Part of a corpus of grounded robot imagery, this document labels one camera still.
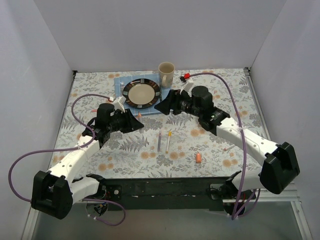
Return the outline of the purple pen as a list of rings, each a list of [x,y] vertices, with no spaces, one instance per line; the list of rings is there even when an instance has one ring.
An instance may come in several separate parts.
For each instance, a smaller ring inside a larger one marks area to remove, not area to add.
[[[158,144],[157,144],[157,152],[161,152],[161,140],[162,140],[162,130],[158,133]]]

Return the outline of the white marker with yellow tip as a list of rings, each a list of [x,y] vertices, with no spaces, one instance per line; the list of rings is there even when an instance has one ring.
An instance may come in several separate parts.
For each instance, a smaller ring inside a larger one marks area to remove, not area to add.
[[[169,148],[170,148],[170,140],[171,140],[171,135],[168,135],[167,137],[167,142],[166,142],[166,147],[165,147],[165,153],[169,153]]]

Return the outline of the orange pen cap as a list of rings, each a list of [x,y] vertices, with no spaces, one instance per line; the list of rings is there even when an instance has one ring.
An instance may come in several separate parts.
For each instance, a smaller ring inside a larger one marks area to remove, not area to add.
[[[202,156],[200,153],[197,153],[196,156],[195,156],[195,162],[197,164],[200,164],[202,162]]]

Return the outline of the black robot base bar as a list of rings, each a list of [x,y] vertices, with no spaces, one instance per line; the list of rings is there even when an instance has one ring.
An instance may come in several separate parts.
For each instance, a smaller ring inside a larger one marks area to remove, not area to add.
[[[115,202],[110,211],[119,210],[193,210],[223,211],[223,200],[233,200],[238,190],[230,177],[181,178],[103,178],[88,174],[99,182],[92,198]]]

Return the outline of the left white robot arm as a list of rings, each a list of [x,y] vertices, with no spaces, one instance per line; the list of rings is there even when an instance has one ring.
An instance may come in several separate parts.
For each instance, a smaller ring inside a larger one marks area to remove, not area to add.
[[[117,109],[110,103],[102,103],[96,117],[89,122],[75,150],[69,152],[48,171],[39,171],[33,179],[31,206],[57,219],[63,219],[73,204],[92,197],[101,200],[106,196],[104,178],[96,174],[75,180],[82,166],[110,139],[111,133],[131,133],[142,129],[130,109]]]

